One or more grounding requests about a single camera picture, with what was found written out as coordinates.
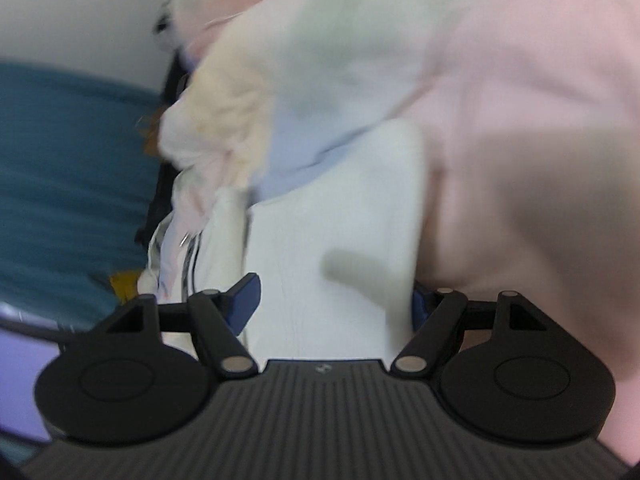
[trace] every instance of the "yellow fabric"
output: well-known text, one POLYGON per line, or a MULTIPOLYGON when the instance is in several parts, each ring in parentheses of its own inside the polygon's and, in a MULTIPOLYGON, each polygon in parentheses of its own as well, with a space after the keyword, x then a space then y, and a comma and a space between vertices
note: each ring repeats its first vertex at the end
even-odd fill
POLYGON ((256 45, 256 27, 247 13, 225 28, 182 96, 197 133, 230 157, 225 180, 238 187, 247 187, 252 175, 264 169, 271 145, 270 42, 256 45))
POLYGON ((120 304, 133 300, 138 295, 138 278, 142 274, 140 270, 123 270, 109 276, 109 283, 120 304))

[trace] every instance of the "purple surface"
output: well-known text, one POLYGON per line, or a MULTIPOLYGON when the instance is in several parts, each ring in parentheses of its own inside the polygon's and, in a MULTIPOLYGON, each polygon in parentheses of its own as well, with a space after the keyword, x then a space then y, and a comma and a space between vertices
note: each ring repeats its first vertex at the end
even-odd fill
POLYGON ((38 440, 50 440, 33 399, 40 371, 60 353, 54 343, 0 330, 0 426, 38 440))

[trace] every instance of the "pink garment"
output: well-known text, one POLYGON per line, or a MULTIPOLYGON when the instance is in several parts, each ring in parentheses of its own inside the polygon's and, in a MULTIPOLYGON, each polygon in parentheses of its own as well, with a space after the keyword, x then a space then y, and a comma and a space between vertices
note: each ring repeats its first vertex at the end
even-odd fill
POLYGON ((417 277, 515 289, 612 369, 640 460, 640 0, 478 0, 405 110, 436 131, 417 277))

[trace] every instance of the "blue fabric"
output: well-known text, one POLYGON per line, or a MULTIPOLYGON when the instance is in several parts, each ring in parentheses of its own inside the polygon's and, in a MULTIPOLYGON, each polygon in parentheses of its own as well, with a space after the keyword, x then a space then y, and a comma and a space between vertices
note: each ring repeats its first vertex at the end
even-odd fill
POLYGON ((411 323, 414 332, 418 332, 426 323, 427 319, 429 319, 429 314, 427 313, 424 296, 417 290, 414 290, 411 296, 411 323))
POLYGON ((136 121, 159 97, 0 62, 0 301, 88 328, 115 297, 90 274, 145 265, 134 242, 158 162, 136 121))
POLYGON ((343 132, 323 117, 296 116, 276 104, 266 174, 254 179, 254 202, 311 183, 340 163, 364 130, 343 132))

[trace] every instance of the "white laundry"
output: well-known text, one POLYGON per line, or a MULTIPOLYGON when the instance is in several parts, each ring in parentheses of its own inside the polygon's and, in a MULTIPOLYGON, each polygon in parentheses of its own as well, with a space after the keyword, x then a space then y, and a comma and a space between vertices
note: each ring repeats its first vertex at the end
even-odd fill
POLYGON ((433 73, 466 3, 264 0, 226 27, 162 119, 160 151, 182 173, 161 242, 158 300, 172 295, 185 240, 204 229, 218 189, 254 184, 264 198, 317 178, 433 73), (297 164, 279 153, 294 144, 297 164))
POLYGON ((262 280, 246 328, 268 358, 383 359, 412 336, 426 192, 424 136, 394 120, 308 186, 254 205, 244 269, 262 280))
MULTIPOLYGON (((242 278, 247 195, 242 190, 223 187, 216 198, 203 231, 174 253, 173 264, 179 272, 162 287, 166 293, 158 299, 159 303, 181 303, 202 290, 228 290, 242 278)), ((172 213, 159 225, 149 244, 148 265, 138 280, 140 294, 162 293, 158 286, 162 280, 159 247, 173 216, 172 213)), ((162 340, 197 358, 190 334, 163 333, 162 340)))

